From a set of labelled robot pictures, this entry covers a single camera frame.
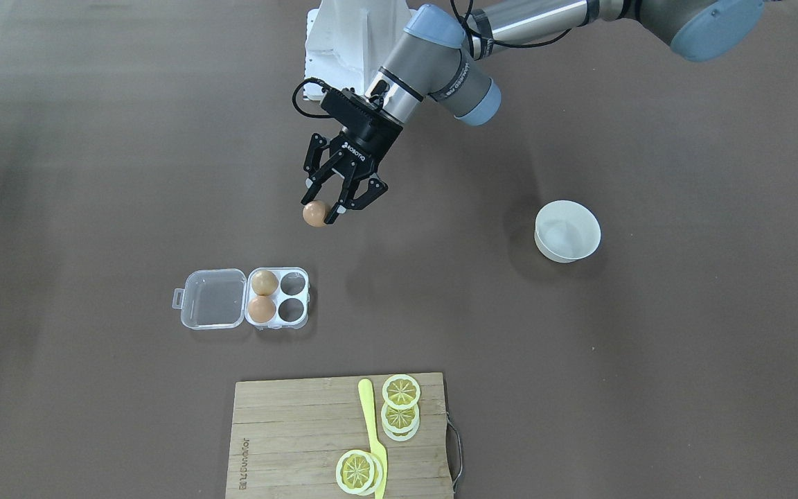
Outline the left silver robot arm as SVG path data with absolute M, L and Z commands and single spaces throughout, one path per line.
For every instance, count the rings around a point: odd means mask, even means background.
M 502 95 L 479 60 L 554 44 L 598 20 L 633 19 L 683 59 L 707 61 L 741 42 L 763 9 L 762 1 L 502 1 L 465 12 L 424 4 L 362 73 L 360 87 L 301 81 L 299 89 L 322 92 L 319 118 L 341 124 L 335 138 L 314 133 L 308 142 L 303 217 L 313 227 L 330 225 L 386 193 L 380 162 L 425 99 L 471 126 L 491 120 Z

